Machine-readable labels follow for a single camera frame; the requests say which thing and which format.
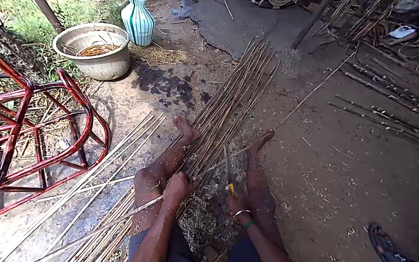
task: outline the white plastic basin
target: white plastic basin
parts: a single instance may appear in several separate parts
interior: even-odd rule
[[[105,81],[121,77],[129,69],[130,55],[127,48],[129,41],[127,32],[116,25],[90,23],[61,32],[53,40],[53,48],[59,55],[72,60],[84,74]],[[113,44],[119,48],[97,56],[76,56],[76,50],[101,44]]]

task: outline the bangle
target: bangle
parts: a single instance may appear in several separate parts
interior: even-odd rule
[[[235,219],[238,215],[240,215],[241,213],[243,213],[243,212],[249,212],[249,213],[251,213],[251,211],[250,211],[250,210],[247,210],[247,209],[242,209],[242,210],[239,210],[239,211],[237,211],[237,212],[236,212],[236,214],[234,215],[234,219]]]
[[[256,224],[254,221],[248,221],[244,226],[243,226],[243,228],[245,229],[245,230],[248,230],[248,228],[251,226],[251,225],[253,225],[253,224]]]

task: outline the striped vase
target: striped vase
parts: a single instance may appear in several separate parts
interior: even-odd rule
[[[146,0],[130,0],[121,11],[121,17],[127,33],[134,44],[149,46],[153,38],[156,21],[145,7]]]

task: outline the green wristband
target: green wristband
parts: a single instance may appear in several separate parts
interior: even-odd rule
[[[244,226],[243,226],[243,228],[245,229],[245,230],[248,230],[248,228],[251,226],[251,225],[253,225],[253,224],[256,224],[254,221],[248,221]]]

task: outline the yellow knife handle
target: yellow knife handle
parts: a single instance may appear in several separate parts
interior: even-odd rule
[[[228,184],[229,188],[230,188],[230,193],[232,194],[232,196],[235,196],[234,194],[234,184],[230,183]]]

